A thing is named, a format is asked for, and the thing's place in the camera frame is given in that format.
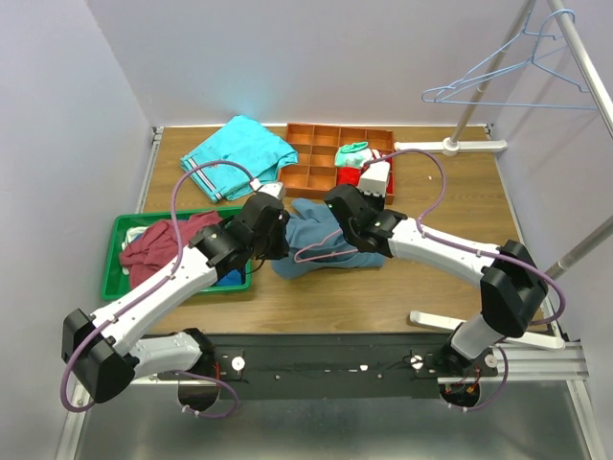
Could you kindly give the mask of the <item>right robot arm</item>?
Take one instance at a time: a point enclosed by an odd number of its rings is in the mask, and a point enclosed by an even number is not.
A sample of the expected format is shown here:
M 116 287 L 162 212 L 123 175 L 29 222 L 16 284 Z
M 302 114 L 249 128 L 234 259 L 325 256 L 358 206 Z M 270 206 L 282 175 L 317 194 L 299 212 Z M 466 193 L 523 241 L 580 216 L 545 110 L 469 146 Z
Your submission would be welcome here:
M 434 231 L 350 184 L 329 191 L 325 203 L 358 251 L 430 265 L 480 289 L 481 310 L 434 353 L 433 363 L 451 375 L 464 374 L 497 342 L 521 337 L 548 293 L 528 250 L 517 241 L 497 246 Z

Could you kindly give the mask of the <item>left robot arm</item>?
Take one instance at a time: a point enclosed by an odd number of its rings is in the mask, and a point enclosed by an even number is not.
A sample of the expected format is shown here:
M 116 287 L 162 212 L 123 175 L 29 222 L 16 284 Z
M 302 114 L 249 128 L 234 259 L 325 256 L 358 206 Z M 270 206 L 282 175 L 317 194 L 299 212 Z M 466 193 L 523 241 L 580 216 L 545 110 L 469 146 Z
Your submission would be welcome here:
M 61 357 L 94 403 L 106 403 L 134 380 L 165 372 L 205 377 L 215 359 L 210 340 L 197 329 L 148 338 L 167 313 L 251 259 L 286 256 L 289 214 L 266 192 L 251 195 L 228 221 L 200 229 L 169 263 L 115 302 L 63 320 Z

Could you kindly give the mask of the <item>blue tank top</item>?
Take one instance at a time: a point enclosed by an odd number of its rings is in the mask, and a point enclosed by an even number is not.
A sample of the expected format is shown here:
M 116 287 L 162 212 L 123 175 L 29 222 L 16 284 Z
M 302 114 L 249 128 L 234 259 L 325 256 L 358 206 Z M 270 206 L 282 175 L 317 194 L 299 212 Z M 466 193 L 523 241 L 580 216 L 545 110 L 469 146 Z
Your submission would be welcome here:
M 291 202 L 294 213 L 286 226 L 288 256 L 273 261 L 272 269 L 285 280 L 293 280 L 323 268 L 380 268 L 385 258 L 358 252 L 345 240 L 340 226 L 326 204 L 305 198 Z

